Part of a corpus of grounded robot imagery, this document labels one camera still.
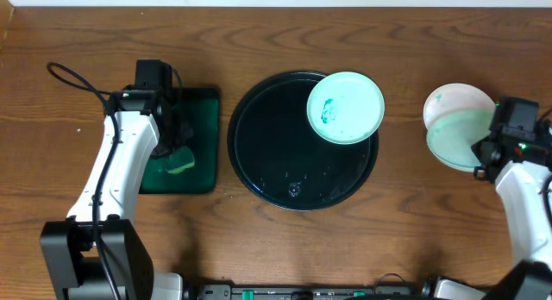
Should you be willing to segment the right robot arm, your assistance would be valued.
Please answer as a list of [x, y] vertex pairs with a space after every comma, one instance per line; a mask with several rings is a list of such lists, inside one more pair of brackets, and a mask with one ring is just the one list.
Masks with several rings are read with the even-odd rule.
[[551, 127], [536, 102], [501, 98], [494, 109], [442, 115], [426, 135], [446, 166], [494, 185], [505, 210], [513, 268], [489, 291], [451, 278], [427, 281], [423, 294], [441, 299], [551, 297]]

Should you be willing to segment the mint plate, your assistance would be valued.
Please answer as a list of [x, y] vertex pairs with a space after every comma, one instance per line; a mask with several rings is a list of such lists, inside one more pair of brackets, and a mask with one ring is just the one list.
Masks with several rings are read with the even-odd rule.
[[486, 109], [458, 110], [439, 117], [426, 135], [428, 148], [444, 165], [473, 172], [480, 161], [471, 146], [489, 135], [492, 117]]
[[353, 145], [380, 127], [385, 99], [376, 83], [357, 72], [336, 72], [320, 80], [306, 104], [311, 128], [324, 140]]

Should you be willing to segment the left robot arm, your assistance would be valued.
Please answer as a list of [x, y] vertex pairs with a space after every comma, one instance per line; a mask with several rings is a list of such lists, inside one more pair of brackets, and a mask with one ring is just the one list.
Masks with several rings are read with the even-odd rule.
[[103, 106], [104, 131], [90, 177], [63, 221], [46, 222], [41, 251], [58, 299], [175, 299], [193, 289], [173, 272], [157, 272], [137, 234], [135, 208], [150, 159], [171, 157], [179, 139], [175, 73], [159, 59], [140, 59], [135, 81], [119, 91], [100, 91], [73, 76], [70, 86], [93, 93]]

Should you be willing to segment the white plate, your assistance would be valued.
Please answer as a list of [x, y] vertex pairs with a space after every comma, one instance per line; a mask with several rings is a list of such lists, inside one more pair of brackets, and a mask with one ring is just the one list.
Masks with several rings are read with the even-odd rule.
[[459, 110], [495, 109], [495, 102], [482, 90], [470, 84], [444, 84], [433, 90], [423, 106], [423, 122], [427, 129], [441, 116]]

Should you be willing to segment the green sponge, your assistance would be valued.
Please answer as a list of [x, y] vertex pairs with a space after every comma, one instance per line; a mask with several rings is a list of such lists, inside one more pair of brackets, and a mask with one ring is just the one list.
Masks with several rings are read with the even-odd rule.
[[195, 157], [192, 150], [182, 146], [170, 154], [166, 160], [166, 171], [169, 174], [177, 175], [186, 169], [195, 166]]

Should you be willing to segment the mint plate front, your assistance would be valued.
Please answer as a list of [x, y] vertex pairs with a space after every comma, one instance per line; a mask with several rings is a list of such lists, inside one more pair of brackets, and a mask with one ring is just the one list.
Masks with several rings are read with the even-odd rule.
[[458, 110], [439, 117], [426, 135], [428, 148], [444, 165], [473, 172], [480, 161], [471, 146], [489, 135], [492, 117], [486, 109]]

